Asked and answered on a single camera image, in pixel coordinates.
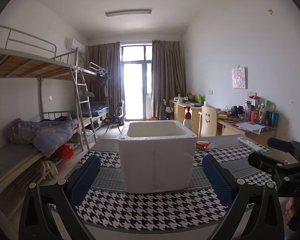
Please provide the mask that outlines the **person's right hand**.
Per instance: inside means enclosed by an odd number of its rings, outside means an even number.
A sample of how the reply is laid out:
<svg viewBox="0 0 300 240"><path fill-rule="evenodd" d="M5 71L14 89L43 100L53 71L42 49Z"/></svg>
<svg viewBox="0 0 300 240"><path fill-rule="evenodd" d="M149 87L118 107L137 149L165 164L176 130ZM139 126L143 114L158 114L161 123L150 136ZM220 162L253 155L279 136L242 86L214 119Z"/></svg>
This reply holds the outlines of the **person's right hand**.
<svg viewBox="0 0 300 240"><path fill-rule="evenodd" d="M290 221L296 213L300 212L300 198L287 198L285 217Z"/></svg>

